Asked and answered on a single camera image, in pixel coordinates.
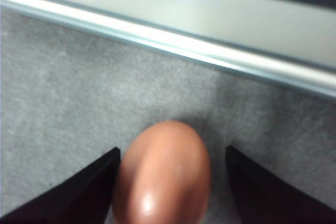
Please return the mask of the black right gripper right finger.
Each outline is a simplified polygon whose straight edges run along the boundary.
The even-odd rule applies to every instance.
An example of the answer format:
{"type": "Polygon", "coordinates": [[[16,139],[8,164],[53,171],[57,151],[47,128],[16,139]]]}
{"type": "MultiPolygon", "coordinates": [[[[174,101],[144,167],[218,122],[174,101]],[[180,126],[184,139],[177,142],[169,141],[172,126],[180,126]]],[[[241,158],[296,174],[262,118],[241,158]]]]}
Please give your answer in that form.
{"type": "Polygon", "coordinates": [[[335,223],[335,210],[281,180],[233,146],[230,189],[242,223],[335,223]]]}

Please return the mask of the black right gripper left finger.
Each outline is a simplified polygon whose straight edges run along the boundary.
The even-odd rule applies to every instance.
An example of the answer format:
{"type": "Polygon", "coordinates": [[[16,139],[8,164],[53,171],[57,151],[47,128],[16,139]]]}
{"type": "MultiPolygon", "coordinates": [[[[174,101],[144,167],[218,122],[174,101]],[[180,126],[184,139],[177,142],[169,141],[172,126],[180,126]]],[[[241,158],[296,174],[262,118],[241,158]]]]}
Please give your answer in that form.
{"type": "Polygon", "coordinates": [[[63,183],[1,217],[1,223],[104,223],[120,159],[120,149],[111,149],[63,183]]]}

